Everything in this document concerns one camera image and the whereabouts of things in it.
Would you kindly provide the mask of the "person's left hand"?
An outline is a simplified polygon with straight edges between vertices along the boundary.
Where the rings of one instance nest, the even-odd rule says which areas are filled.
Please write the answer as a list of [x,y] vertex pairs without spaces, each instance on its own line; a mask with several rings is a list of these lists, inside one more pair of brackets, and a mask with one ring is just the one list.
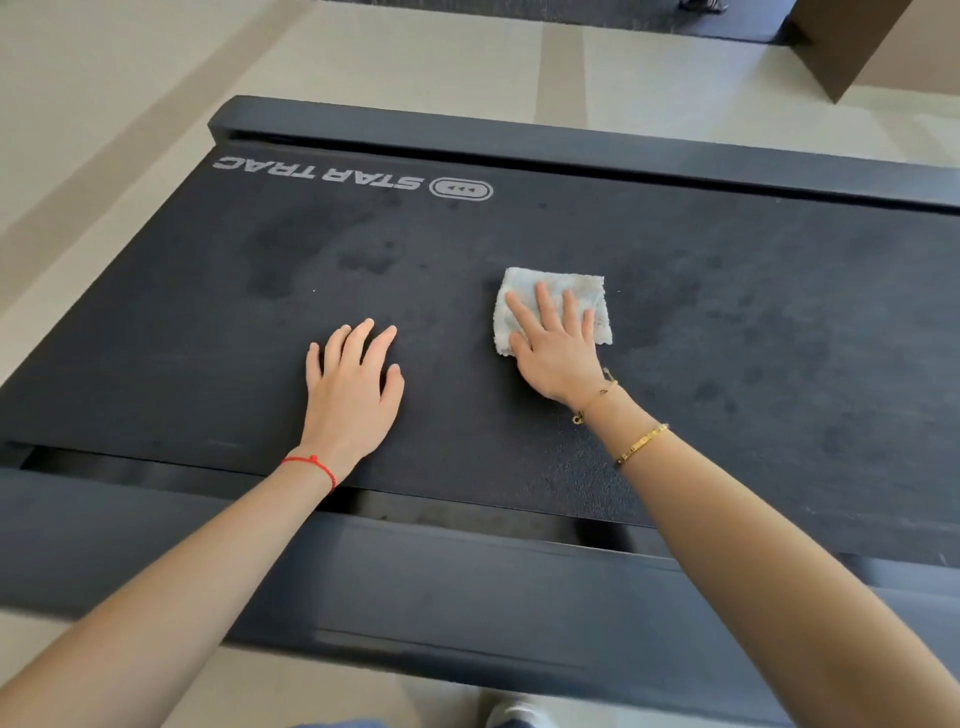
[[386,380],[390,347],[398,334],[387,326],[365,346],[366,373],[341,376],[341,351],[348,333],[356,326],[343,325],[329,336],[322,348],[322,379],[307,391],[302,435],[293,455],[315,462],[341,484],[354,468],[385,440],[394,421],[381,414],[381,393]]

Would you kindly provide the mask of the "person's right hand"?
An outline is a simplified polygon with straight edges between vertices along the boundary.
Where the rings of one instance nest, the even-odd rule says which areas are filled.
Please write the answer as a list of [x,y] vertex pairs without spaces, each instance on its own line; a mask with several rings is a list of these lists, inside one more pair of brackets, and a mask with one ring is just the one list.
[[615,383],[601,366],[596,346],[582,339],[582,321],[577,317],[577,302],[570,290],[564,291],[565,332],[548,333],[541,329],[539,315],[523,304],[514,292],[506,294],[506,303],[522,327],[534,352],[534,364],[519,370],[524,381],[546,399],[568,407],[576,417],[584,413]]

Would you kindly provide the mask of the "light blue cleaning cloth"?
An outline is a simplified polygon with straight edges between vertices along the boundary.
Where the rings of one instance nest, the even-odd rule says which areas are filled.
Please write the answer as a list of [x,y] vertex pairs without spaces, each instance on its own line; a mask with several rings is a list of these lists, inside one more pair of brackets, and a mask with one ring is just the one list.
[[539,315],[539,303],[536,285],[544,284],[545,289],[558,310],[565,313],[563,295],[569,290],[577,303],[577,317],[584,318],[585,310],[591,310],[594,316],[594,343],[613,345],[614,334],[606,302],[605,278],[602,275],[581,273],[548,273],[525,268],[508,268],[501,281],[492,317],[493,342],[496,353],[505,358],[514,356],[510,344],[513,332],[523,334],[523,329],[506,302],[506,294],[513,292],[525,307]]

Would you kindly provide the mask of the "person's right forearm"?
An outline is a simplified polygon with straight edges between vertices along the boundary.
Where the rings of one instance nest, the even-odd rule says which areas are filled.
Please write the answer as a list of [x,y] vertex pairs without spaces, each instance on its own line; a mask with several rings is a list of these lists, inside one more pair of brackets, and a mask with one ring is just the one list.
[[815,540],[620,386],[583,418],[798,728],[960,728],[960,683]]

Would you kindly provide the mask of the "person's left forearm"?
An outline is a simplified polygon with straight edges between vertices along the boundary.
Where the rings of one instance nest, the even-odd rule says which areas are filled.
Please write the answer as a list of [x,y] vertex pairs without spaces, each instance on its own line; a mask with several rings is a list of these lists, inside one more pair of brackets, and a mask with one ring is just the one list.
[[336,485],[291,452],[0,687],[0,728],[160,728]]

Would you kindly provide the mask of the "black treadmill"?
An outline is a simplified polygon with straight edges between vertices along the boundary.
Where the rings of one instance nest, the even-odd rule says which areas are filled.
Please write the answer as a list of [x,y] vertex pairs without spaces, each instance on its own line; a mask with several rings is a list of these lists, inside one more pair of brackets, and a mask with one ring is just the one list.
[[268,476],[312,341],[398,328],[394,428],[234,643],[789,725],[601,446],[496,352],[605,279],[624,388],[960,677],[960,171],[237,96],[0,385],[0,607],[78,617]]

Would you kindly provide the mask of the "dark floor mat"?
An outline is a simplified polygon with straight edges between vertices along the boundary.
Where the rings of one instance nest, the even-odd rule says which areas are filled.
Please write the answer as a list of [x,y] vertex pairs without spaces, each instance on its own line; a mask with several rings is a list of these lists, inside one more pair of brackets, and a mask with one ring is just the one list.
[[678,9],[679,0],[328,0],[487,18],[558,23],[694,38],[789,46],[796,0],[726,0],[720,15]]

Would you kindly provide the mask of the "white shoe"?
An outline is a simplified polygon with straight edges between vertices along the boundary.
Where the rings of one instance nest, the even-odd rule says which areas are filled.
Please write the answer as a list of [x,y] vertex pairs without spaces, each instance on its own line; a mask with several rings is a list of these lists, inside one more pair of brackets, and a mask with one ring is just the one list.
[[496,694],[483,728],[559,728],[541,698]]

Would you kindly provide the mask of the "brown pillar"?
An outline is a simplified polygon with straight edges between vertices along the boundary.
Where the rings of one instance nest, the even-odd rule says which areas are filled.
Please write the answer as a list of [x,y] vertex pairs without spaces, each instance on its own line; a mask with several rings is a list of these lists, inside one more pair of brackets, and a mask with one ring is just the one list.
[[838,103],[914,0],[796,0],[794,53]]

